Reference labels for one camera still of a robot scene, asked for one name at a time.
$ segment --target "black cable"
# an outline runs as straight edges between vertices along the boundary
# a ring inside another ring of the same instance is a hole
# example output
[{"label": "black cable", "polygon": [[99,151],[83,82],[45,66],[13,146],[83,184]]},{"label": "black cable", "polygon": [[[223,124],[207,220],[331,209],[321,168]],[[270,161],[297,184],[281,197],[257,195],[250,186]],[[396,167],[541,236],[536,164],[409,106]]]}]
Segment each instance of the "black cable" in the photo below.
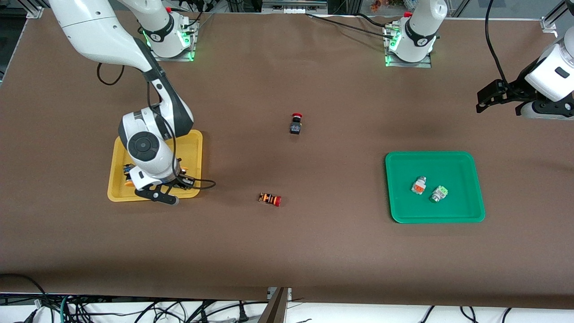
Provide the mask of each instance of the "black cable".
[{"label": "black cable", "polygon": [[93,312],[85,312],[86,315],[89,316],[106,316],[106,315],[111,315],[111,316],[130,316],[130,315],[136,315],[136,314],[140,314],[142,311],[138,311],[138,312],[133,312],[133,313],[93,313]]},{"label": "black cable", "polygon": [[245,306],[243,305],[243,301],[239,301],[239,323],[244,323],[249,321],[249,316],[245,314]]},{"label": "black cable", "polygon": [[508,315],[508,312],[510,312],[511,309],[512,309],[512,307],[509,307],[504,311],[504,314],[502,315],[502,322],[501,323],[505,323],[506,316]]},{"label": "black cable", "polygon": [[201,314],[201,318],[199,319],[198,322],[200,323],[207,323],[207,315],[205,314],[205,310],[202,309],[199,314]]},{"label": "black cable", "polygon": [[[256,301],[256,302],[246,302],[246,303],[242,303],[242,305],[267,304],[267,303],[268,303],[268,302]],[[215,313],[219,313],[219,312],[222,312],[222,311],[225,311],[225,310],[228,310],[228,309],[232,309],[232,308],[238,307],[238,306],[239,306],[239,304],[230,305],[230,306],[228,306],[228,307],[224,307],[224,308],[222,308],[222,309],[219,309],[219,310],[210,312],[210,313],[208,313],[205,317],[207,318],[208,316],[213,315],[213,314],[215,314]]]},{"label": "black cable", "polygon": [[157,321],[159,321],[163,314],[165,315],[165,317],[167,317],[167,315],[171,315],[173,317],[176,317],[180,322],[183,322],[185,320],[185,317],[182,320],[179,316],[177,316],[177,315],[175,315],[169,311],[170,308],[172,308],[178,304],[181,304],[181,301],[177,301],[177,302],[171,304],[170,306],[168,306],[166,309],[161,310],[160,312],[156,313],[156,317],[153,319],[153,322],[156,323]]},{"label": "black cable", "polygon": [[183,310],[183,317],[186,318],[187,317],[187,311],[185,310],[185,306],[183,306],[183,304],[180,302],[180,307]]},{"label": "black cable", "polygon": [[102,64],[101,64],[101,63],[98,63],[98,68],[96,69],[96,75],[98,76],[98,80],[100,80],[100,82],[102,82],[103,84],[108,85],[108,86],[112,86],[112,85],[115,85],[116,83],[118,83],[119,79],[122,78],[123,70],[125,70],[125,68],[126,68],[125,65],[122,65],[122,71],[119,73],[118,78],[117,78],[115,81],[111,82],[111,83],[107,83],[107,82],[104,81],[104,80],[102,79],[102,77],[100,76],[100,68],[101,68],[101,67],[102,67]]},{"label": "black cable", "polygon": [[12,305],[12,304],[16,304],[16,303],[21,303],[21,302],[29,302],[34,300],[34,298],[24,298],[24,299],[20,299],[19,301],[13,301],[13,302],[9,302],[8,301],[8,297],[7,298],[3,298],[5,301],[4,303],[0,304],[0,305]]},{"label": "black cable", "polygon": [[196,22],[198,22],[199,18],[201,18],[201,14],[203,13],[203,11],[201,11],[199,13],[199,15],[197,15],[197,18],[195,18],[192,22],[188,23],[187,25],[184,25],[183,28],[187,28],[187,27],[191,27],[193,24],[195,24]]},{"label": "black cable", "polygon": [[369,18],[368,16],[366,16],[366,15],[364,15],[364,14],[362,14],[362,13],[357,13],[357,14],[355,14],[355,16],[363,17],[363,18],[365,18],[368,22],[370,22],[371,24],[373,24],[373,25],[375,25],[375,26],[383,27],[383,28],[385,27],[385,24],[379,24],[378,22],[372,20],[371,18]]},{"label": "black cable", "polygon": [[347,28],[355,29],[355,30],[358,30],[358,31],[360,31],[360,32],[365,32],[365,33],[373,34],[373,35],[376,35],[376,36],[381,36],[381,37],[383,37],[383,38],[389,38],[389,39],[393,38],[391,35],[385,35],[385,34],[375,33],[375,32],[372,32],[372,31],[370,31],[370,30],[361,29],[361,28],[357,28],[357,27],[355,27],[355,26],[342,24],[341,22],[334,21],[334,20],[329,20],[329,19],[325,19],[325,18],[323,18],[323,17],[315,16],[315,15],[313,15],[313,14],[308,14],[308,13],[306,13],[306,15],[308,15],[309,17],[312,17],[312,18],[317,18],[317,19],[319,19],[319,20],[323,20],[323,21],[330,22],[330,23],[335,24],[335,25],[340,25],[340,26],[345,26],[345,27],[347,27]]},{"label": "black cable", "polygon": [[194,318],[196,318],[201,313],[202,310],[205,311],[206,308],[210,307],[214,303],[215,301],[212,299],[204,300],[203,303],[201,303],[201,305],[195,311],[193,311],[193,313],[191,313],[191,315],[187,318],[187,320],[185,320],[185,323],[190,323]]},{"label": "black cable", "polygon": [[469,306],[470,312],[472,313],[472,317],[468,316],[467,313],[464,312],[464,307],[461,306],[459,308],[460,312],[464,315],[464,317],[469,319],[472,323],[478,323],[478,321],[476,320],[476,314],[474,313],[474,308],[472,308],[472,306]]},{"label": "black cable", "polygon": [[141,311],[141,313],[138,315],[138,317],[135,319],[134,323],[138,323],[139,320],[141,320],[141,318],[144,316],[144,314],[151,310],[152,308],[156,307],[156,304],[158,304],[159,302],[153,302],[151,305],[149,305],[148,307],[146,307],[143,311]]},{"label": "black cable", "polygon": [[425,322],[428,320],[429,315],[431,314],[431,312],[432,312],[433,309],[435,309],[435,306],[434,306],[434,305],[431,306],[431,307],[429,307],[429,309],[426,311],[425,317],[422,318],[422,320],[421,320],[420,323],[425,323]]},{"label": "black cable", "polygon": [[208,189],[213,188],[215,185],[217,185],[217,184],[215,183],[215,181],[213,181],[213,180],[194,178],[193,180],[194,180],[195,182],[207,182],[207,183],[212,183],[212,184],[209,185],[209,186],[197,187],[197,186],[189,185],[188,183],[185,183],[183,180],[181,180],[181,179],[179,178],[179,176],[177,176],[177,173],[176,173],[176,149],[177,149],[177,146],[176,146],[176,136],[175,136],[175,132],[173,131],[172,126],[169,125],[169,122],[164,118],[164,116],[162,116],[161,113],[158,113],[158,112],[156,112],[156,111],[154,111],[154,110],[152,109],[152,102],[151,102],[151,100],[150,100],[150,98],[149,98],[149,82],[146,82],[146,83],[147,83],[147,87],[148,87],[148,95],[147,95],[147,96],[148,96],[148,107],[149,107],[149,109],[152,111],[152,113],[155,113],[156,115],[158,115],[158,116],[164,121],[165,125],[168,127],[169,135],[172,136],[172,140],[173,140],[173,141],[172,141],[172,142],[173,142],[172,173],[173,173],[173,176],[175,176],[175,178],[180,182],[180,184],[184,185],[185,187],[187,187],[187,188],[189,188],[189,189],[208,190]]},{"label": "black cable", "polygon": [[34,316],[36,316],[37,312],[38,312],[38,309],[33,310],[32,313],[30,313],[30,315],[28,315],[28,317],[26,317],[26,319],[24,320],[24,323],[33,323],[34,322]]},{"label": "black cable", "polygon": [[494,63],[497,65],[498,73],[501,75],[501,79],[502,79],[502,82],[504,83],[504,85],[512,93],[514,93],[514,95],[516,95],[518,98],[524,98],[520,94],[516,93],[514,91],[514,89],[510,86],[510,83],[506,80],[506,75],[504,74],[504,71],[502,70],[501,63],[498,60],[498,56],[494,52],[494,48],[492,47],[492,42],[490,41],[490,34],[488,32],[488,19],[490,18],[490,9],[492,9],[492,3],[493,2],[494,2],[494,0],[490,0],[490,2],[488,3],[488,7],[486,8],[486,17],[484,18],[484,35],[486,37],[486,44],[488,45],[488,50],[490,51],[490,54],[492,55],[492,58],[494,59]]},{"label": "black cable", "polygon": [[[58,310],[58,311],[60,310],[60,305],[58,305],[57,302],[54,302],[50,298],[47,298],[47,297],[53,297],[52,295],[49,295],[49,294],[46,294],[46,295],[30,295],[30,294],[22,295],[22,294],[6,294],[6,293],[0,294],[0,299],[24,298],[24,297],[27,298],[27,300],[30,300],[30,299],[40,300],[40,301],[42,301],[43,306],[46,306],[46,307],[49,307],[51,309]],[[23,301],[23,300],[10,302],[10,303],[7,303],[7,305],[9,305],[11,303],[21,302],[21,301]]]},{"label": "black cable", "polygon": [[42,295],[46,296],[46,291],[42,288],[42,286],[40,286],[40,284],[38,284],[34,279],[26,276],[26,275],[22,275],[22,274],[13,274],[13,273],[7,273],[7,274],[0,274],[0,278],[4,278],[4,277],[15,277],[15,278],[24,278],[26,280],[28,280],[30,283],[34,284],[34,286],[36,286],[36,288],[42,293]]}]

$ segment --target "green tray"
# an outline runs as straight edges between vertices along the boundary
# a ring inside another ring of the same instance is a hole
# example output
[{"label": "green tray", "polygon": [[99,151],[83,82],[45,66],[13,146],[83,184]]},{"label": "green tray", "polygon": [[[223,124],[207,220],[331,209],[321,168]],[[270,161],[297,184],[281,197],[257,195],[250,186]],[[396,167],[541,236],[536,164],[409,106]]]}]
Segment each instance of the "green tray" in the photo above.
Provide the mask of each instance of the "green tray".
[{"label": "green tray", "polygon": [[[484,204],[472,156],[463,151],[391,152],[385,158],[391,215],[399,223],[463,223],[484,220]],[[410,189],[426,177],[422,195]],[[437,186],[448,195],[429,200]]]}]

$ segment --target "yellow tray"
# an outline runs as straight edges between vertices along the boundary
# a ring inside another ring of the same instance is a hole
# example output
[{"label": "yellow tray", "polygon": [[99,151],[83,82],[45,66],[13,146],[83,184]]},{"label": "yellow tray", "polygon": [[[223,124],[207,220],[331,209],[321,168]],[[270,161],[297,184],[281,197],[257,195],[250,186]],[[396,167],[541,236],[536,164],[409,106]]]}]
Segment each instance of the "yellow tray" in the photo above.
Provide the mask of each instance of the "yellow tray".
[{"label": "yellow tray", "polygon": [[[166,141],[173,150],[172,140]],[[197,130],[191,130],[183,137],[177,138],[177,157],[181,158],[181,166],[187,168],[187,175],[193,178],[201,178],[201,148],[203,147],[203,135]],[[108,198],[113,202],[149,201],[134,193],[133,186],[125,186],[126,177],[123,174],[125,164],[133,164],[130,155],[123,147],[119,137],[114,143],[114,154],[111,158],[110,181],[108,182]],[[199,190],[172,189],[170,194],[178,198],[191,198],[196,196]]]}]

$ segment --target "metal frame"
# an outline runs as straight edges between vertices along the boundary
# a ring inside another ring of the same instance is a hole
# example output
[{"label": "metal frame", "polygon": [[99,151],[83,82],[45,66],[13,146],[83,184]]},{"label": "metal frame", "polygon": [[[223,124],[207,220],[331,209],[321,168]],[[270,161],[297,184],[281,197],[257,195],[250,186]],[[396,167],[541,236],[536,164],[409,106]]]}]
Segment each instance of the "metal frame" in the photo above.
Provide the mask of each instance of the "metal frame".
[{"label": "metal frame", "polygon": [[448,14],[450,17],[458,18],[463,13],[464,9],[468,6],[470,0],[463,0],[458,8],[454,9],[452,6],[452,0],[447,1],[447,5],[449,7]]},{"label": "metal frame", "polygon": [[328,14],[327,0],[263,0],[261,13]]},{"label": "metal frame", "polygon": [[358,14],[360,7],[363,4],[363,0],[347,0],[347,14],[354,15]]},{"label": "metal frame", "polygon": [[257,323],[284,323],[287,302],[289,301],[288,287],[279,287],[273,293],[271,300],[265,306],[265,310]]},{"label": "metal frame", "polygon": [[245,12],[243,8],[244,0],[229,0],[227,5],[229,6],[230,12]]},{"label": "metal frame", "polygon": [[10,60],[8,61],[8,64],[6,65],[6,71],[4,71],[4,75],[0,76],[0,86],[2,85],[2,82],[4,81],[4,77],[6,77],[6,74],[8,73],[8,69],[10,69],[10,63],[14,59],[14,55],[16,54],[16,50],[18,49],[18,46],[20,45],[20,41],[22,40],[22,35],[24,35],[24,31],[26,30],[27,25],[28,25],[28,20],[26,20],[24,22],[24,27],[22,27],[22,31],[20,32],[20,36],[18,36],[18,41],[16,42],[16,46],[14,47],[14,50],[12,51],[12,55],[10,56]]},{"label": "metal frame", "polygon": [[540,27],[542,27],[542,32],[554,33],[556,35],[556,24],[555,22],[562,17],[568,11],[568,6],[566,1],[560,1],[549,13],[540,18]]},{"label": "metal frame", "polygon": [[27,19],[38,19],[42,17],[44,8],[50,8],[50,4],[46,0],[18,0],[18,2],[28,13]]}]

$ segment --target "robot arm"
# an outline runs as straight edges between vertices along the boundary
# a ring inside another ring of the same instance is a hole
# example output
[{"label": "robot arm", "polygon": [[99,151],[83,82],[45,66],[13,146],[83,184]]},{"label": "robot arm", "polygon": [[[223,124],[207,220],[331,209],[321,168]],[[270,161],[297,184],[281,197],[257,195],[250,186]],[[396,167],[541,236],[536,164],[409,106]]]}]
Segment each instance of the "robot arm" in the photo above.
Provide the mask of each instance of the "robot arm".
[{"label": "robot arm", "polygon": [[189,18],[167,12],[158,0],[118,0],[137,18],[153,52],[159,57],[174,57],[188,48]]},{"label": "robot arm", "polygon": [[444,0],[420,0],[411,17],[398,21],[400,38],[390,47],[400,59],[415,63],[432,51],[436,32],[447,16]]},{"label": "robot arm", "polygon": [[523,102],[516,115],[527,118],[574,121],[574,27],[547,47],[518,78],[506,85],[500,79],[480,90],[476,112],[489,106]]},{"label": "robot arm", "polygon": [[[146,2],[161,4],[160,0]],[[102,63],[135,67],[159,93],[159,104],[123,116],[118,132],[136,164],[129,171],[136,194],[152,201],[177,203],[171,195],[149,193],[154,185],[183,185],[179,162],[164,140],[171,139],[172,133],[175,137],[189,133],[193,127],[189,107],[177,95],[149,48],[122,28],[106,0],[51,0],[50,4],[64,34],[80,54]]]}]

